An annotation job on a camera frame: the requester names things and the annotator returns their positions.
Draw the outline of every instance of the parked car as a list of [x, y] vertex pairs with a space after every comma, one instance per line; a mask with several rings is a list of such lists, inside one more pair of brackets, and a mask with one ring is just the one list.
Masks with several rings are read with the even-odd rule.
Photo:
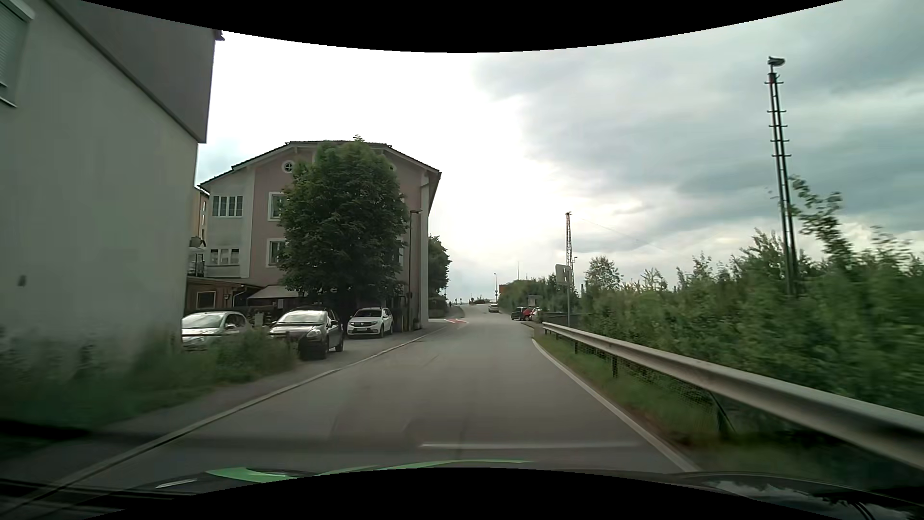
[[328, 351], [344, 350], [344, 331], [334, 309], [322, 305], [289, 311], [270, 327], [270, 335], [298, 347], [298, 358], [325, 359]]
[[395, 317], [392, 311], [385, 307], [366, 307], [359, 309], [346, 323], [346, 335], [369, 336], [377, 335], [379, 338], [391, 334], [395, 330]]
[[198, 350], [222, 336], [250, 330], [250, 322], [239, 312], [209, 311], [185, 316], [182, 329], [183, 346]]

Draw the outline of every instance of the pink building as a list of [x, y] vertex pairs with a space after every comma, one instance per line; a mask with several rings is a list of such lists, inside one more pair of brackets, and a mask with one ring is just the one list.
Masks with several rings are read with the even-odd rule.
[[[288, 307], [295, 301], [294, 292], [278, 285], [282, 273], [275, 266], [275, 260], [285, 241], [279, 225], [278, 202], [283, 188], [292, 180], [295, 164], [313, 161], [321, 143], [287, 142], [202, 183], [201, 187], [211, 195], [206, 208], [209, 236], [205, 276], [263, 287], [256, 292], [240, 293], [234, 304], [276, 303]], [[395, 165], [407, 207], [412, 211], [420, 210], [411, 215], [413, 236], [405, 234], [402, 237], [410, 245], [399, 255], [402, 266], [399, 279], [408, 280], [410, 276], [410, 317], [417, 318], [425, 327], [428, 315], [427, 221], [441, 173], [388, 144], [369, 142], [368, 145]], [[406, 301], [389, 304], [395, 310], [407, 309]]]

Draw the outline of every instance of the sky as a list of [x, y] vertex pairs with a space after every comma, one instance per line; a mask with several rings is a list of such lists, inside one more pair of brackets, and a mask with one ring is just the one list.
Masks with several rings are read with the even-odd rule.
[[[924, 250], [924, 2], [842, 0], [595, 47], [399, 53], [225, 33], [196, 181], [287, 141], [358, 134], [439, 168], [450, 298], [605, 254], [627, 279], [727, 260], [780, 227], [767, 57], [782, 56], [789, 172], [845, 198], [859, 247]], [[800, 248], [821, 257], [809, 237]]]

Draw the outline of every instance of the asphalt road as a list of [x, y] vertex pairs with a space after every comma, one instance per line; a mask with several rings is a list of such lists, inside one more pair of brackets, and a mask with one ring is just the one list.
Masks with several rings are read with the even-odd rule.
[[409, 345], [281, 393], [80, 484], [128, 488], [248, 466], [329, 471], [458, 458], [679, 471], [487, 305]]

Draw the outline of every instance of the cloud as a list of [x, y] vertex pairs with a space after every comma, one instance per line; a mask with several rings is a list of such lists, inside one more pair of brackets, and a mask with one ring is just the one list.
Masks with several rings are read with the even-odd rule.
[[[844, 1], [643, 42], [491, 56], [476, 78], [520, 101], [529, 157], [554, 164], [569, 192], [660, 192], [633, 222], [657, 243], [774, 215], [763, 82], [767, 55], [784, 56], [790, 173], [843, 192], [846, 218], [905, 232], [921, 229], [922, 25], [921, 3]], [[611, 252], [633, 243], [582, 240]]]

